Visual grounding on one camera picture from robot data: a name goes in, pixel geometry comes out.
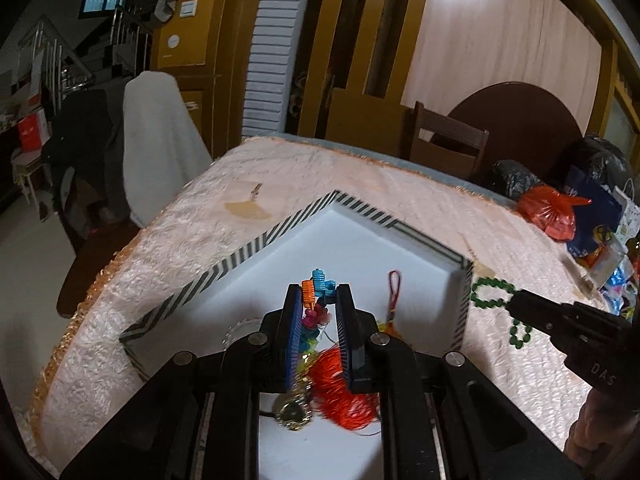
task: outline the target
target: orange tassel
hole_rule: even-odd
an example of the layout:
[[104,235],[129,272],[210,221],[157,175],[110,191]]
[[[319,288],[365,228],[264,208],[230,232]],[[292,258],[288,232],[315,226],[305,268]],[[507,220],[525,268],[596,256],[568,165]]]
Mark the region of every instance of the orange tassel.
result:
[[342,377],[340,349],[329,348],[309,368],[318,409],[324,416],[346,430],[361,430],[378,414],[378,395],[353,395]]

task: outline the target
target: red box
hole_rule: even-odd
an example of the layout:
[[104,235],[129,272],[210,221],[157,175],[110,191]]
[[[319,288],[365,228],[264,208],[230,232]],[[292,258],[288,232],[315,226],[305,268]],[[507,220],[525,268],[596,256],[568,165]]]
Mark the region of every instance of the red box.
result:
[[26,116],[18,122],[18,132],[20,132],[20,144],[24,152],[35,152],[42,148],[42,127],[38,114]]

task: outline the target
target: lace tablecloth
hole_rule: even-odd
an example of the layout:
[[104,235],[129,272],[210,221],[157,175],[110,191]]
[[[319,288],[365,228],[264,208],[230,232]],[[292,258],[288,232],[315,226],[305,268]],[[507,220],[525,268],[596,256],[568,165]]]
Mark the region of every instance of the lace tablecloth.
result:
[[[268,218],[225,207],[248,200],[258,184],[257,205]],[[124,329],[214,262],[334,189],[465,254],[476,273],[495,273],[555,301],[585,301],[580,271],[564,245],[508,208],[364,156],[277,138],[247,140],[136,237],[108,269],[113,277],[102,277],[106,284],[94,290],[84,320],[72,322],[61,346],[66,351],[54,356],[33,413],[34,432],[54,466],[62,470],[142,386],[118,342]],[[547,336],[534,333],[522,350],[510,346],[510,325],[503,310],[472,307],[463,352],[562,447],[589,388],[564,368]]]

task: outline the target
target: red plastic bag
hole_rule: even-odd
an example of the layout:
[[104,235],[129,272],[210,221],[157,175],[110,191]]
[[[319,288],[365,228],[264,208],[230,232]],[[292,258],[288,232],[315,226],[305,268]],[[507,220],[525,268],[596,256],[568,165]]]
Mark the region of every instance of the red plastic bag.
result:
[[565,195],[551,186],[536,186],[521,197],[518,213],[553,240],[566,242],[573,240],[575,236],[573,206],[590,203],[589,198]]

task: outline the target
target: green beads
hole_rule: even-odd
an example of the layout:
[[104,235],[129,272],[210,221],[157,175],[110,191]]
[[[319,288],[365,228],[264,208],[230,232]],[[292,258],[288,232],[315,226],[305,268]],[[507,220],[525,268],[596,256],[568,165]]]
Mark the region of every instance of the green beads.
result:
[[[481,286],[501,288],[507,294],[514,294],[516,292],[515,286],[512,283],[507,282],[506,280],[498,280],[497,278],[478,278],[478,280],[471,286],[471,295],[469,296],[469,299],[478,308],[495,308],[497,306],[503,307],[506,305],[506,302],[502,298],[498,298],[497,300],[481,300],[480,298],[478,298],[478,293],[476,291]],[[518,338],[518,330],[520,325],[524,327],[525,332],[522,339]],[[533,328],[529,325],[525,325],[521,321],[514,319],[513,325],[509,329],[509,344],[511,346],[515,346],[517,350],[520,350],[526,343],[531,341],[532,330]]]

